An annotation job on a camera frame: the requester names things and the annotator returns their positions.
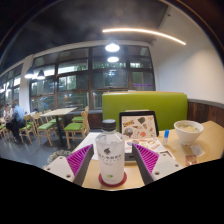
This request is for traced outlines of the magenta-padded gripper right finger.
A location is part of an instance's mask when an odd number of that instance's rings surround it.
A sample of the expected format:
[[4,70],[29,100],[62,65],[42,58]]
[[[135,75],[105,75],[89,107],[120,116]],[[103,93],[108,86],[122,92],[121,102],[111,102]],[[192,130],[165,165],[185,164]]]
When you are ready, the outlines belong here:
[[132,144],[132,154],[145,185],[183,169],[168,153],[156,153],[135,143]]

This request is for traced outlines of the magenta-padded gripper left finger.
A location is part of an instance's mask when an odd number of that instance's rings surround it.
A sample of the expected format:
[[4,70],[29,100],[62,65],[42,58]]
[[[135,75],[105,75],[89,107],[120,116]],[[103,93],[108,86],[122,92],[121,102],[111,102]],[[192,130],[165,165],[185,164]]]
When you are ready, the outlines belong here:
[[90,144],[67,157],[57,157],[45,168],[45,171],[81,186],[93,155],[94,147]]

